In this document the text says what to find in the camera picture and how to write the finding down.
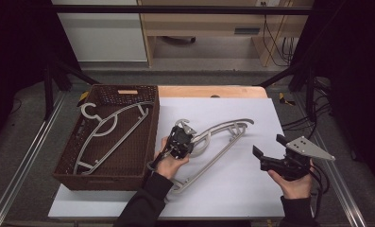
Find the wire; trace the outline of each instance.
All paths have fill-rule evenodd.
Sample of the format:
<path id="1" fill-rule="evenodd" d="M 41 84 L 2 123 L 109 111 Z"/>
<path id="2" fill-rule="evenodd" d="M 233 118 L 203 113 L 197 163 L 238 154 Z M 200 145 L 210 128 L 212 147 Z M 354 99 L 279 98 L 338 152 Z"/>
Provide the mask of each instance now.
<path id="1" fill-rule="evenodd" d="M 322 197 L 323 197 L 323 184 L 322 184 L 322 181 L 320 181 L 320 179 L 314 174 L 313 171 L 308 169 L 308 173 L 311 174 L 311 176 L 316 180 L 316 182 L 318 184 L 316 205 L 315 205 L 316 209 L 315 209 L 315 214 L 314 214 L 314 219 L 316 219 L 319 215 L 320 203 L 321 203 Z"/>
<path id="2" fill-rule="evenodd" d="M 328 97 L 328 96 L 326 96 L 326 95 L 324 95 L 324 96 L 319 96 L 319 97 L 317 97 L 317 98 L 315 99 L 315 104 L 319 101 L 319 99 L 321 99 L 321 98 L 323 98 L 323 97 L 326 97 L 326 99 L 328 99 L 328 101 L 329 101 L 329 97 Z"/>
<path id="3" fill-rule="evenodd" d="M 316 100 L 315 100 L 315 104 L 318 102 L 319 99 L 321 99 L 322 97 L 324 96 L 319 96 Z M 315 113 L 315 116 L 316 118 L 320 117 L 321 115 L 323 115 L 324 113 L 327 113 L 330 111 L 330 103 L 326 103 L 324 105 L 322 105 L 321 107 L 319 107 L 317 110 L 314 111 Z M 291 123 L 287 123 L 287 124 L 283 124 L 281 125 L 282 128 L 284 128 L 283 130 L 284 131 L 300 131 L 300 130 L 304 130 L 304 129 L 308 129 L 308 128 L 312 128 L 311 129 L 311 132 L 310 134 L 307 136 L 308 139 L 311 139 L 311 137 L 313 136 L 314 132 L 315 132 L 315 129 L 316 129 L 316 126 L 317 126 L 317 120 L 314 122 L 314 124 L 310 125 L 310 126 L 306 126 L 306 127 L 301 127 L 301 128 L 297 128 L 298 126 L 302 125 L 302 124 L 305 124 L 309 121 L 309 116 L 305 116 L 305 117 L 302 117 L 301 119 L 299 120 L 296 120 L 296 121 L 293 121 Z"/>
<path id="4" fill-rule="evenodd" d="M 265 31 L 265 28 L 267 29 L 272 41 L 273 41 L 273 44 L 275 45 L 276 49 L 278 50 L 279 52 L 279 55 L 281 56 L 281 52 L 279 51 L 278 49 L 278 46 L 276 45 L 276 41 L 273 39 L 273 36 L 272 36 L 272 33 L 270 32 L 270 29 L 269 27 L 267 26 L 267 21 L 266 21 L 266 15 L 264 15 L 264 29 L 263 29 L 263 42 L 264 42 L 264 47 L 265 49 L 267 50 L 267 52 L 269 53 L 269 56 L 270 56 L 270 59 L 273 61 L 273 63 L 277 66 L 289 66 L 288 64 L 277 64 L 275 62 L 275 59 L 273 59 L 273 56 L 272 56 L 272 53 L 270 52 L 269 48 L 267 47 L 267 44 L 266 44 L 266 41 L 264 40 L 264 31 Z"/>
<path id="5" fill-rule="evenodd" d="M 323 170 L 320 171 L 318 166 L 311 166 L 313 168 L 314 171 L 316 171 L 317 175 L 318 175 L 318 178 L 319 180 L 322 182 L 322 173 L 323 173 Z"/>
<path id="6" fill-rule="evenodd" d="M 157 165 L 158 163 L 163 159 L 165 158 L 165 153 L 168 151 L 168 147 L 169 147 L 169 144 L 170 144 L 170 139 L 172 138 L 172 135 L 173 133 L 176 131 L 176 127 L 173 127 L 172 130 L 170 131 L 169 133 L 169 136 L 167 137 L 166 139 L 166 144 L 165 146 L 163 147 L 163 150 L 158 154 L 158 156 L 155 158 L 154 161 L 150 161 L 146 164 L 146 166 L 152 170 L 152 171 L 155 171 L 157 169 Z"/>
<path id="7" fill-rule="evenodd" d="M 328 94 L 330 94 L 331 91 L 332 91 L 330 88 L 327 88 L 327 87 L 325 87 L 323 85 L 319 85 L 319 84 L 316 84 L 314 86 L 314 88 L 315 88 L 315 90 L 317 92 L 319 92 L 320 94 L 325 95 L 325 96 L 327 96 Z"/>
<path id="8" fill-rule="evenodd" d="M 273 44 L 274 44 L 276 50 L 277 50 L 278 53 L 279 53 L 279 56 L 281 57 L 281 59 L 282 59 L 284 62 L 286 62 L 285 65 L 284 65 L 284 64 L 277 64 L 276 61 L 273 59 L 273 56 L 272 56 L 272 54 L 271 54 L 269 48 L 267 47 L 267 44 L 266 44 L 265 39 L 264 39 L 264 31 L 265 31 L 265 29 L 266 29 L 267 32 L 269 33 L 270 38 L 271 38 L 271 40 L 272 40 L 272 42 L 273 42 Z M 265 15 L 264 15 L 264 29 L 263 29 L 263 42 L 264 42 L 264 47 L 265 47 L 265 49 L 267 50 L 267 52 L 269 53 L 270 59 L 271 59 L 271 60 L 273 61 L 273 63 L 274 63 L 275 65 L 277 65 L 277 66 L 290 66 L 290 62 L 291 62 L 291 60 L 292 60 L 292 58 L 293 58 L 294 38 L 290 38 L 290 44 L 289 44 L 288 54 L 285 54 L 285 53 L 284 53 L 285 40 L 286 40 L 286 38 L 283 39 L 283 43 L 282 43 L 282 53 L 283 53 L 283 54 L 282 54 L 281 51 L 280 51 L 279 48 L 278 48 L 278 45 L 276 44 L 276 39 L 273 37 L 272 32 L 271 32 L 270 29 L 269 29 L 269 26 L 268 26 L 268 24 L 267 24 L 266 14 L 265 14 Z"/>
<path id="9" fill-rule="evenodd" d="M 328 191 L 329 191 L 329 188 L 331 187 L 331 181 L 329 180 L 329 178 L 327 177 L 328 175 L 326 175 L 325 171 L 323 170 L 323 168 L 321 168 L 320 166 L 318 166 L 317 164 L 314 164 L 314 169 L 316 169 L 316 171 L 320 171 L 321 174 L 323 174 L 325 176 L 325 179 L 326 179 L 326 187 L 323 189 L 323 194 L 326 194 Z"/>
<path id="10" fill-rule="evenodd" d="M 14 98 L 13 100 L 14 101 L 18 101 L 19 102 L 19 106 L 15 110 L 11 111 L 10 114 L 16 113 L 22 107 L 22 100 L 20 100 L 18 98 Z"/>

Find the wicker basket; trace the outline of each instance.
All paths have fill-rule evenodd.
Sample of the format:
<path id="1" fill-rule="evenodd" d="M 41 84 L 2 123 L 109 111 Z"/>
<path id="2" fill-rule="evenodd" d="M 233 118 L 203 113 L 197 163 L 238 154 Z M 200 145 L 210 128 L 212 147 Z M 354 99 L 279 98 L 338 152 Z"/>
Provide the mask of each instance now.
<path id="1" fill-rule="evenodd" d="M 159 118 L 159 97 L 157 86 L 94 85 L 86 98 L 86 103 L 96 107 L 86 108 L 89 115 L 97 114 L 102 119 L 131 104 L 152 101 L 148 116 L 131 135 L 92 174 L 74 174 L 75 163 L 86 139 L 98 125 L 98 120 L 88 119 L 80 114 L 60 156 L 53 173 L 54 178 L 70 190 L 136 190 L 141 187 L 149 171 L 146 163 L 153 159 Z M 124 136 L 142 116 L 139 108 L 133 107 L 118 114 L 115 129 L 101 137 L 93 137 L 85 148 L 80 161 L 94 165 Z M 113 119 L 105 123 L 97 132 L 107 131 Z"/>

